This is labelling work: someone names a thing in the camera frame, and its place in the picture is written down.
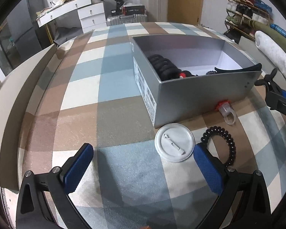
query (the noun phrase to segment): suitcase handle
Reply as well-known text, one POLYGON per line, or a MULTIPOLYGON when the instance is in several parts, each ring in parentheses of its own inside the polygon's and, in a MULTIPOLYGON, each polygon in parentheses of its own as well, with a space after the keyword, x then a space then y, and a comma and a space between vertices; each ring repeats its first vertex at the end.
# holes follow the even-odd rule
POLYGON ((134 15, 121 15, 120 19, 130 19, 130 18, 134 18, 134 15))

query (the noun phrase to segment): white desk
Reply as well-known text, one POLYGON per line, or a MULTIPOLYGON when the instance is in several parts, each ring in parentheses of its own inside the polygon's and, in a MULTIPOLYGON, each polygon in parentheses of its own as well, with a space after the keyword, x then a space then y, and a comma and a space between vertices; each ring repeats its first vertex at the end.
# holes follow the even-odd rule
POLYGON ((57 6, 37 19, 38 26, 46 25, 48 22, 75 9, 84 33, 96 28, 106 27, 103 2, 92 4, 91 0, 72 0, 57 6))

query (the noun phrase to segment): open cardboard box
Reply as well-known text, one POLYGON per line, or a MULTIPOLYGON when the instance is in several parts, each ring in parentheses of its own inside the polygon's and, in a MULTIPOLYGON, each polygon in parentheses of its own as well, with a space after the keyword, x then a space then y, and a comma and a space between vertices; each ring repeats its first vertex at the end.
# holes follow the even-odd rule
POLYGON ((205 75, 219 69, 253 66, 246 55, 222 39, 194 35, 132 38, 134 75, 155 128, 215 109, 218 102, 244 99, 261 71, 205 75), (160 54, 195 77, 161 81, 147 57, 160 54))

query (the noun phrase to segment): white suitcase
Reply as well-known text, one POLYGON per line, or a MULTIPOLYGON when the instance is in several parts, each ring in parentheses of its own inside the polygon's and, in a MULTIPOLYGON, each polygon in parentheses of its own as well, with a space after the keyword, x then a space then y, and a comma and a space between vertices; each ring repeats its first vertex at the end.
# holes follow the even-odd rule
POLYGON ((148 21, 167 22, 168 0, 140 0, 147 10, 148 21))

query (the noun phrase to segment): blue plaid fabric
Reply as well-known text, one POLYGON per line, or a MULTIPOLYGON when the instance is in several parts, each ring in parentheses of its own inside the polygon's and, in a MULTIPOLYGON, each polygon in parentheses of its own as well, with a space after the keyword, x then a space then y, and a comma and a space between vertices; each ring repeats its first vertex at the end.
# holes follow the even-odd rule
POLYGON ((281 35, 283 35, 286 38, 286 31, 284 29, 275 24, 270 24, 270 27, 275 31, 278 31, 281 35))

